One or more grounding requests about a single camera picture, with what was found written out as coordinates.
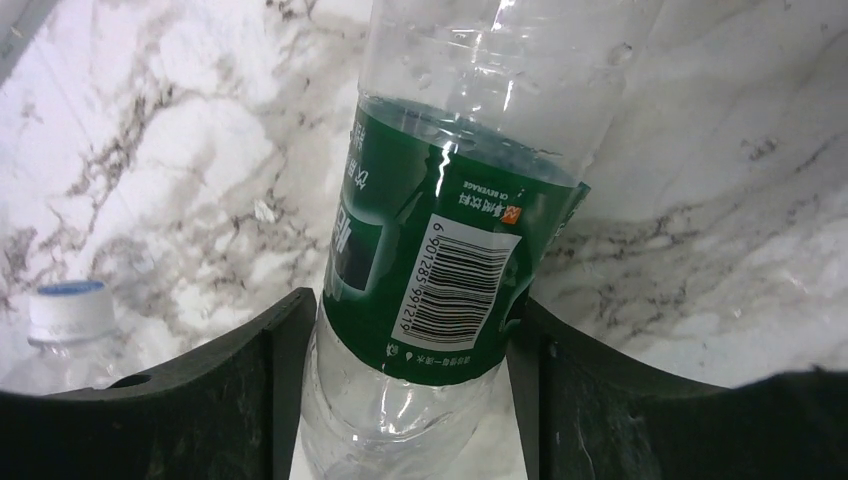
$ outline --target green bottle label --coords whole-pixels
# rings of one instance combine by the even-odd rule
[[[539,262],[588,194],[505,172],[359,109],[323,301],[395,378],[452,385],[503,360]]]

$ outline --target water droplet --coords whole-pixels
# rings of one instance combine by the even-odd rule
[[[542,88],[526,72],[518,72],[515,75],[515,85],[531,95],[542,93]]]
[[[433,83],[433,75],[430,72],[422,73],[418,75],[418,89],[424,90],[429,87]]]
[[[610,51],[610,55],[609,58],[607,58],[607,62],[610,65],[617,67],[627,62],[631,58],[633,58],[633,47],[631,47],[625,42]]]

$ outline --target bottle cap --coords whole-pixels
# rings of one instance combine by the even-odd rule
[[[39,287],[29,302],[29,339],[73,342],[117,327],[112,294],[103,282],[74,281]]]

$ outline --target bottle bottom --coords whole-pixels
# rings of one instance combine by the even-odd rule
[[[459,385],[389,377],[359,361],[319,308],[304,372],[302,440],[315,478],[436,480],[489,407],[499,367]]]

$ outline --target hole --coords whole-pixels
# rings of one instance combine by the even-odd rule
[[[124,377],[117,382],[113,383],[110,389],[112,388],[125,388],[125,387],[134,387],[136,385],[141,385],[142,383],[147,383],[150,381],[150,375],[144,375],[142,373],[136,375],[130,375],[129,377]]]

